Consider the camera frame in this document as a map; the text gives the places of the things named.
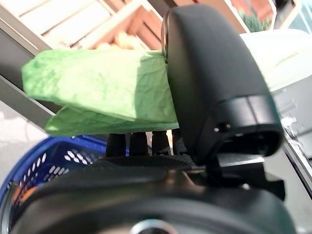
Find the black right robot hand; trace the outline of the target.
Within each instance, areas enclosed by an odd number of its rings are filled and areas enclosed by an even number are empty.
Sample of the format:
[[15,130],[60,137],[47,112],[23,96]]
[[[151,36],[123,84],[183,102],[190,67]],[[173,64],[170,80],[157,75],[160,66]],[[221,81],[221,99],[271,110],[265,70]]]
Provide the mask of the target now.
[[61,166],[18,204],[13,234],[294,234],[267,177],[283,128],[235,29],[213,8],[171,8],[161,50],[46,50],[25,92],[62,104],[50,134],[109,133],[104,158]]

